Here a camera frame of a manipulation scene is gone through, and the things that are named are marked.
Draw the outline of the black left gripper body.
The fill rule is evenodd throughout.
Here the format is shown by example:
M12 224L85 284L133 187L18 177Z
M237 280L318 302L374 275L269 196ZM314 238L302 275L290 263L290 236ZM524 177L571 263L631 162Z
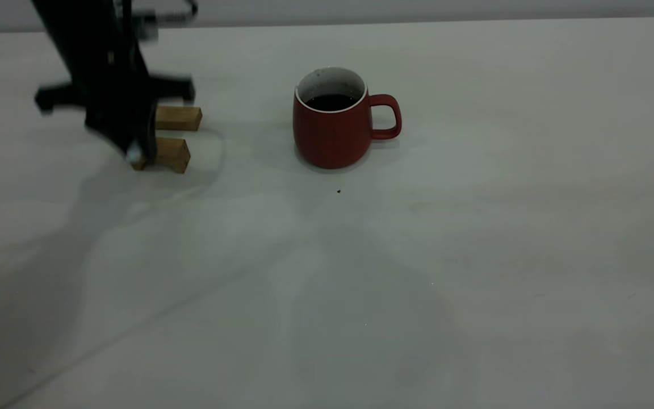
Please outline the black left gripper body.
M38 88L35 104L44 114L65 106L109 111L134 103L195 100L191 78L153 75L141 54L126 54L120 60L116 54L61 57L70 81Z

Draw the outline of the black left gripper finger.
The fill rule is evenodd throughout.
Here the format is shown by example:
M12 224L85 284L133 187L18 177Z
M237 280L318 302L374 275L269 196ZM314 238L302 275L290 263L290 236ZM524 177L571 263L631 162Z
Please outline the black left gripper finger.
M132 122L134 140L129 149L131 165L147 165L155 160L157 155L155 124L155 111L144 111Z
M126 156L133 143L132 127L119 119L106 118L95 114L86 114L86 127L101 136L106 142Z

